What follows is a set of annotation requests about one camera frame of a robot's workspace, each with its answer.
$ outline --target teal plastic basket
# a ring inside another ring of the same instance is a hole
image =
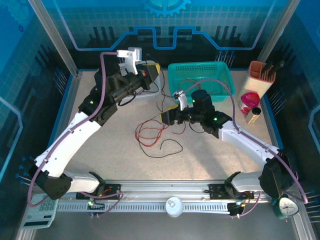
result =
[[[187,90],[194,84],[193,82],[202,79],[220,80],[229,88],[232,95],[236,93],[228,66],[223,61],[173,63],[168,67],[168,82],[171,95],[178,89]],[[186,93],[190,104],[192,103],[191,93],[198,90],[198,86]],[[210,94],[212,102],[223,102],[229,97],[227,90],[218,82],[205,81],[200,86],[201,89]]]

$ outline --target beige table surface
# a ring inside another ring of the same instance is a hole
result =
[[[79,84],[71,118],[78,106],[95,85],[93,71],[85,71]],[[245,79],[245,71],[231,72],[236,90]],[[168,83],[165,92],[169,94]],[[163,96],[157,96],[161,102]],[[118,111],[95,134],[93,134],[73,156],[66,169],[68,171],[94,171],[104,179],[109,180],[223,180],[234,172],[254,172],[259,167],[236,147],[223,142],[207,133],[198,134],[187,125],[183,135],[184,125],[174,125],[162,134],[162,140],[174,139],[183,146],[183,152],[165,158],[150,158],[143,154],[135,139],[135,129],[154,116],[159,115],[156,101],[137,101],[118,107]],[[173,106],[172,99],[164,102],[164,109]],[[215,109],[232,115],[232,103],[228,98],[224,102],[214,103]],[[236,108],[236,121],[245,130],[261,140],[271,143],[264,116],[261,115],[254,124],[247,124],[239,108]],[[194,129],[201,131],[196,123]],[[152,130],[144,136],[155,137]],[[145,149],[153,156],[163,156],[176,152],[180,147],[167,141],[159,150],[161,140],[151,148]]]

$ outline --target white bracket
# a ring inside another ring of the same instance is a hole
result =
[[[182,111],[186,107],[188,107],[188,99],[186,94],[183,93],[184,91],[179,89],[173,93],[174,99],[178,100],[180,103],[180,110]]]
[[[136,62],[142,61],[142,48],[141,47],[129,47],[128,50],[117,50],[118,58],[124,58],[125,68],[128,73],[138,74],[136,68]]]

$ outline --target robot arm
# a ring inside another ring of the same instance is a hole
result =
[[[111,57],[114,59],[108,60],[105,64],[108,71],[105,97],[97,114],[79,127],[73,128],[88,116],[91,116],[98,108],[103,90],[101,69],[94,76],[96,86],[79,106],[79,111],[75,114],[68,127],[47,150],[35,159],[30,168],[29,173],[33,177],[43,161],[47,161],[39,172],[35,183],[51,199],[58,199],[69,192],[87,192],[95,195],[103,192],[105,181],[96,173],[74,174],[64,171],[64,169],[85,141],[98,131],[117,111],[117,103],[120,103],[129,95],[134,95],[138,88],[142,87],[145,90],[150,90],[150,84],[159,75],[160,67],[158,64],[135,65],[138,60],[137,56],[141,56],[141,52],[139,48],[132,50],[130,51],[129,49],[125,53],[118,53],[119,57],[124,57],[123,54],[128,54],[129,57],[127,56],[127,58],[131,59],[128,61],[129,64],[126,64],[130,71],[126,76],[121,75],[118,60],[115,57]],[[48,156],[48,153],[56,143],[58,143],[57,147]]]
[[[245,191],[264,191],[269,196],[278,199],[294,183],[288,171],[278,159],[268,150],[276,153],[295,172],[293,157],[288,152],[280,151],[241,129],[235,128],[230,116],[215,110],[210,95],[205,90],[196,90],[191,94],[193,107],[188,107],[187,97],[178,90],[173,94],[179,101],[179,106],[161,114],[161,120],[167,125],[182,124],[184,121],[200,123],[208,134],[228,142],[247,154],[262,169],[258,172],[236,172],[226,181],[231,195]]]

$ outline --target pink cup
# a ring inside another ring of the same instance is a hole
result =
[[[241,96],[240,111],[247,115],[252,109],[258,107],[260,97],[256,92],[248,92]]]

